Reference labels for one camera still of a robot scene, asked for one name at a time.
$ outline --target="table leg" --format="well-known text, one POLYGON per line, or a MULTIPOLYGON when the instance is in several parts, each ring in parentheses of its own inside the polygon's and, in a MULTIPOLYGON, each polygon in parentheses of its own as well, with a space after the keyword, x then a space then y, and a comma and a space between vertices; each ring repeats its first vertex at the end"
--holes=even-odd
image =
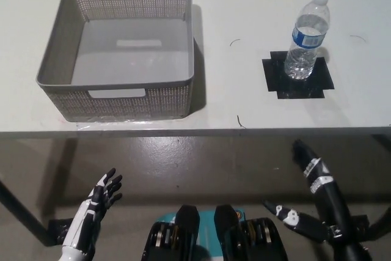
POLYGON ((57 245, 56 238, 0 181, 0 203, 14 215, 44 246, 57 245))

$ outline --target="white table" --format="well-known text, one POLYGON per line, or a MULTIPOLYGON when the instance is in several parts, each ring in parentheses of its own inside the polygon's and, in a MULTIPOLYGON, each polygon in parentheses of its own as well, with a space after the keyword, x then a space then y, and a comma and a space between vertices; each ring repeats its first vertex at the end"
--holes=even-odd
POLYGON ((2 137, 391 133, 389 0, 329 1, 323 45, 335 90, 309 100, 268 92, 261 60, 289 48, 310 0, 193 0, 206 106, 180 120, 103 125, 67 122, 35 82, 59 1, 0 0, 2 137))

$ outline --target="basket handle hole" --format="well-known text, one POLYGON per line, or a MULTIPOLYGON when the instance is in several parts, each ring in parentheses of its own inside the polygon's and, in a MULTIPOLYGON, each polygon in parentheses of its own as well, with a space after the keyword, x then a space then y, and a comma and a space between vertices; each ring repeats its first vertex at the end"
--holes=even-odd
POLYGON ((136 98, 144 97, 145 89, 123 89, 123 90, 90 90, 90 96, 94 99, 107 98, 136 98))
POLYGON ((160 40, 117 40, 119 48, 162 47, 160 40))

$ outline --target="blue bottle label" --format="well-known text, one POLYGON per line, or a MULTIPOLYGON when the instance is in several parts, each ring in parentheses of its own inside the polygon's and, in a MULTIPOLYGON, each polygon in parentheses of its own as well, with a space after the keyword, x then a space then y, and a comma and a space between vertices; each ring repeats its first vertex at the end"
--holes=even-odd
POLYGON ((326 36, 326 34, 317 36, 304 35, 296 27, 294 27, 292 32, 293 41, 298 46, 305 49, 314 49, 316 47, 319 47, 323 42, 324 36, 326 36))

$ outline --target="water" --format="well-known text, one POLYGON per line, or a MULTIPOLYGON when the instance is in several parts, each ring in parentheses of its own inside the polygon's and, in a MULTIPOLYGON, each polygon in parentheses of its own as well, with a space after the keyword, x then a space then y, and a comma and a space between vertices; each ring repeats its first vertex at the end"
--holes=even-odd
MULTIPOLYGON (((299 28, 304 35, 317 36, 321 32, 311 27, 299 28)), ((305 49, 292 42, 291 48, 285 60, 285 73, 293 79, 307 79, 312 71, 316 61, 316 51, 314 49, 305 49)))

